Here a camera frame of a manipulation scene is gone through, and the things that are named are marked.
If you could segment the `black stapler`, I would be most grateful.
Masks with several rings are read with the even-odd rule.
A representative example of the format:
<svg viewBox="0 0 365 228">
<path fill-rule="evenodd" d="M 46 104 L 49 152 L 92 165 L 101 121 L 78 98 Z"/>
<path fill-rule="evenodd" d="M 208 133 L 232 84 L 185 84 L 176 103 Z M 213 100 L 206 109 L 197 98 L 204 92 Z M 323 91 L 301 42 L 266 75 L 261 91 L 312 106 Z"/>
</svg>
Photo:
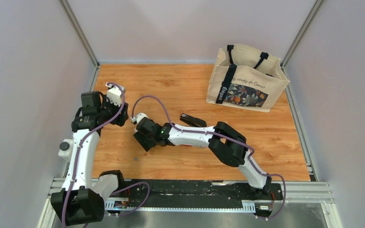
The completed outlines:
<svg viewBox="0 0 365 228">
<path fill-rule="evenodd" d="M 182 121 L 183 123 L 185 123 L 191 127 L 206 127 L 207 126 L 207 123 L 204 120 L 193 117 L 188 114 L 181 114 L 180 121 Z"/>
</svg>

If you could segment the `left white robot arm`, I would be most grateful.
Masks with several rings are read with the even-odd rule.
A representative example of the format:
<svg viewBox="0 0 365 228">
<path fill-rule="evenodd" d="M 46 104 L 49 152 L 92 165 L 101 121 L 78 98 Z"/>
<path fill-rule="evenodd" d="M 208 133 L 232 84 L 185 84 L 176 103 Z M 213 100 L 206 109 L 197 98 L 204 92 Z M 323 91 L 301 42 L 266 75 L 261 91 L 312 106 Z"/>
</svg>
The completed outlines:
<svg viewBox="0 0 365 228">
<path fill-rule="evenodd" d="M 112 88 L 81 95 L 82 106 L 71 123 L 72 139 L 60 144 L 59 156 L 69 161 L 69 172 L 50 203 L 62 227 L 100 222 L 110 194 L 121 197 L 126 191 L 119 170 L 105 171 L 96 185 L 92 168 L 102 128 L 107 124 L 123 126 L 128 119 L 124 89 Z"/>
</svg>

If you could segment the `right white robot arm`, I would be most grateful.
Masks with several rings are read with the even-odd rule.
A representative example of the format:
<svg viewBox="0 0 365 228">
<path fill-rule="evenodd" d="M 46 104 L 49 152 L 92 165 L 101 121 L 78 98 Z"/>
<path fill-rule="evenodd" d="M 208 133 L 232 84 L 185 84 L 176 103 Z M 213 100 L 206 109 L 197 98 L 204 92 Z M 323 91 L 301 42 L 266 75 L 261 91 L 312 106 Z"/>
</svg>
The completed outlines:
<svg viewBox="0 0 365 228">
<path fill-rule="evenodd" d="M 254 149 L 246 138 L 225 122 L 210 127 L 159 125 L 146 116 L 133 117 L 134 138 L 149 151 L 155 146 L 192 146 L 208 148 L 223 164 L 238 168 L 252 187 L 253 195 L 264 199 L 271 193 L 271 177 L 252 157 Z"/>
</svg>

